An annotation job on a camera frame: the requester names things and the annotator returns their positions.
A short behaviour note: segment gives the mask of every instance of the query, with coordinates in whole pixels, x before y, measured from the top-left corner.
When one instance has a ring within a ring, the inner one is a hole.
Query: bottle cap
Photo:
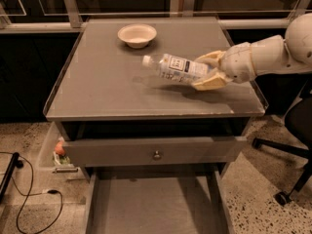
[[[151,60],[151,56],[144,56],[143,62],[142,62],[143,66],[149,67],[150,60]]]

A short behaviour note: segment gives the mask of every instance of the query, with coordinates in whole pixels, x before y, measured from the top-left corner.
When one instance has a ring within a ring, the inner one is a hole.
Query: chair wheel
[[[289,203],[292,199],[290,195],[287,194],[285,191],[281,191],[274,195],[275,200],[279,203],[282,207],[284,207],[287,203]]]
[[[259,149],[261,147],[261,145],[262,144],[260,143],[259,139],[255,137],[253,139],[253,144],[252,144],[253,148],[254,149]]]

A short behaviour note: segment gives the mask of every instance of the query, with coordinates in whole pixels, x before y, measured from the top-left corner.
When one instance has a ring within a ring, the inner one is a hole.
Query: bottle label
[[[206,76],[212,68],[186,58],[178,58],[164,54],[160,76],[173,81],[192,83]]]

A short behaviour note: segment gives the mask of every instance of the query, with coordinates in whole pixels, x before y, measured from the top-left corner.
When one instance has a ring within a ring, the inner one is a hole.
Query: drawer knob
[[[159,153],[159,151],[154,152],[153,159],[154,160],[161,160],[162,159],[162,155]]]

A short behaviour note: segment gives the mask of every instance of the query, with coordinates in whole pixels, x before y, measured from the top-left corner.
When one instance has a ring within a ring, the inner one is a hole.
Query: open drawer
[[[234,230],[216,165],[209,164],[94,172],[84,233],[232,234]]]
[[[79,167],[226,163],[246,144],[244,136],[80,139],[63,148]]]

